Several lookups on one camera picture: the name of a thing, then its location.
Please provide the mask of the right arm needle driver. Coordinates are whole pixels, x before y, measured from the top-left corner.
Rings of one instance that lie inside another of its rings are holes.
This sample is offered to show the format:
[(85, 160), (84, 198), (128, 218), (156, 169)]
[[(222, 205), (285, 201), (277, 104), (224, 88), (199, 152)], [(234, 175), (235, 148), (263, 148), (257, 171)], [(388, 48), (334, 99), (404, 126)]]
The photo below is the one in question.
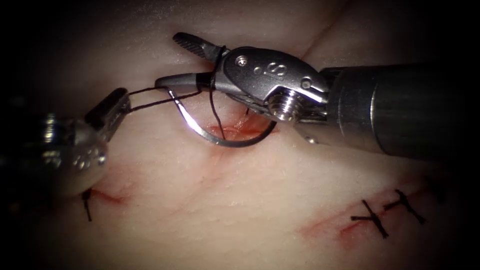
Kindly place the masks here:
[(327, 118), (326, 80), (311, 65), (285, 52), (233, 49), (222, 56), (214, 87), (272, 121), (309, 123)]

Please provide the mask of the right arm needle driver jaw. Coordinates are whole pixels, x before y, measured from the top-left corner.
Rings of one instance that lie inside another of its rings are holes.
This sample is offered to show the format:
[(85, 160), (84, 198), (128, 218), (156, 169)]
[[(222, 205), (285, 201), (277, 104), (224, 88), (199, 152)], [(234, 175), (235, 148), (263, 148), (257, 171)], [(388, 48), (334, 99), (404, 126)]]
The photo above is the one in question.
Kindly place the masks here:
[(211, 63), (215, 63), (219, 57), (224, 57), (228, 53), (226, 47), (186, 32), (177, 32), (172, 39), (182, 48)]
[(211, 86), (212, 72), (184, 73), (157, 78), (154, 82), (156, 88), (171, 88), (176, 91), (195, 89), (208, 91)]

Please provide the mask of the left arm needle driver jaw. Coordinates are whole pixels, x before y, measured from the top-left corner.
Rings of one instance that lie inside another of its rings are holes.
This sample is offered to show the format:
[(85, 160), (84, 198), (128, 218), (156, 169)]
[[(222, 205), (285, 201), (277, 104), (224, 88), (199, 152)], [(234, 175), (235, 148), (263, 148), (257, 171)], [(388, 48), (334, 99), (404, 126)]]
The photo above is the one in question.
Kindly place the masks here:
[(128, 90), (117, 88), (92, 108), (84, 119), (95, 130), (116, 130), (129, 111)]
[(123, 98), (122, 100), (116, 101), (113, 105), (110, 105), (101, 115), (102, 126), (98, 133), (102, 139), (109, 142), (130, 111), (131, 101), (129, 98)]

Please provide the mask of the left arm needle driver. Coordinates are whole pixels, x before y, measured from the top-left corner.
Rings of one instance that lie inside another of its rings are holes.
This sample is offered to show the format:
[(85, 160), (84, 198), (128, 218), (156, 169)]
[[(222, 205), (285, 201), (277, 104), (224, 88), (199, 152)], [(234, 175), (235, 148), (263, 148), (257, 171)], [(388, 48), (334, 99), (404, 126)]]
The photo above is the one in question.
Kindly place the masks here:
[(38, 121), (37, 186), (55, 197), (79, 195), (104, 175), (107, 143), (78, 118), (43, 115)]

